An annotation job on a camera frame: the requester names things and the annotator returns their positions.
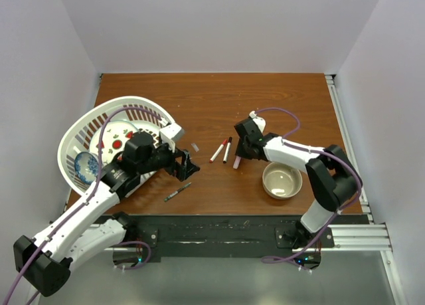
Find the green pen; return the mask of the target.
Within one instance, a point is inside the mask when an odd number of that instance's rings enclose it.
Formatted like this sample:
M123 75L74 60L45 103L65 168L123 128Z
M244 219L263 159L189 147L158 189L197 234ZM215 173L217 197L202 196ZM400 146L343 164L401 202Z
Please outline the green pen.
M169 200L174 198L176 195L178 195L180 192L182 192L186 188L190 187L191 184L192 184L192 182L189 182L189 183L185 184L184 186L180 187L179 189L177 189L176 191L172 192L170 195L168 195L168 196L166 196L166 198L164 198L164 202L168 202Z

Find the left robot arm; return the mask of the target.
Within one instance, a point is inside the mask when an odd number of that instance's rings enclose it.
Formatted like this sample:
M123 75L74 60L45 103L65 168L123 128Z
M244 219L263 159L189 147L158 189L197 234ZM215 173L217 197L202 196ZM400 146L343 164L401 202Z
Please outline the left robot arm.
M152 135L136 132L124 150L99 169L98 176L73 206L34 237L19 237L13 245L18 279L25 278L37 293L49 297L58 292L72 271L111 245L132 246L137 230L127 215L113 217L93 235L85 232L106 210L117 205L141 184L141 176L164 169L179 181L200 167L187 150L176 148L167 134L155 146Z

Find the clear pen cap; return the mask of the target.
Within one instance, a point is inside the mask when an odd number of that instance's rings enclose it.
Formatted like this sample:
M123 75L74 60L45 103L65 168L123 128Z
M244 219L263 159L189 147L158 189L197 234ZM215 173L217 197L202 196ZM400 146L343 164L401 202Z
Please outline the clear pen cap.
M192 143L191 145L196 152L199 151L199 147L196 145L196 143Z

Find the pink highlighter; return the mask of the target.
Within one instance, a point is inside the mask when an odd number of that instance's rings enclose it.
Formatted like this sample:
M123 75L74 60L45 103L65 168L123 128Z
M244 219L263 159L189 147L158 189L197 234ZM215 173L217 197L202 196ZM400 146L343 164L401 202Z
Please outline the pink highlighter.
M238 166L240 165L240 160L241 158L239 156L235 157L234 164L233 164L234 169L238 169Z

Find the white marker red tip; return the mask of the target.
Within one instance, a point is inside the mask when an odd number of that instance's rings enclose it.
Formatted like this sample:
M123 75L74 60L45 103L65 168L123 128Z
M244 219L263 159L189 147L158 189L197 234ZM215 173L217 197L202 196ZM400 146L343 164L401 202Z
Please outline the white marker red tip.
M211 156L211 158L209 159L209 162L212 163L217 156L219 155L219 153L223 150L223 148L225 147L225 145L228 143L228 140L225 139L217 148L217 150L213 153L213 155Z

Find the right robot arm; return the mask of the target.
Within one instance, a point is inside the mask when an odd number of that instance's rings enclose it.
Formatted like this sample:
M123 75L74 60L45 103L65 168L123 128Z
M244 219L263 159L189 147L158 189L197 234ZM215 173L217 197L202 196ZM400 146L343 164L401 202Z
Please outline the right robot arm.
M313 203L284 238L294 249L311 247L319 240L320 230L328 226L354 195L361 194L363 182L341 147L311 147L274 133L263 134L264 122L262 118L248 117L235 124L239 137L236 155L282 163L307 174Z

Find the white marker black tip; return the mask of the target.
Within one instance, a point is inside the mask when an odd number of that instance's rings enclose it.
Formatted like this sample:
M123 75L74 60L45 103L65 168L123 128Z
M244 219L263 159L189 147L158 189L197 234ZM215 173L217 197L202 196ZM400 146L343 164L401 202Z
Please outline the white marker black tip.
M225 147L225 151L224 151L224 156L223 156L223 163L227 163L228 161L228 157L230 154L230 148L231 148L231 143L232 143L232 136L228 138L227 142L226 142L226 147Z

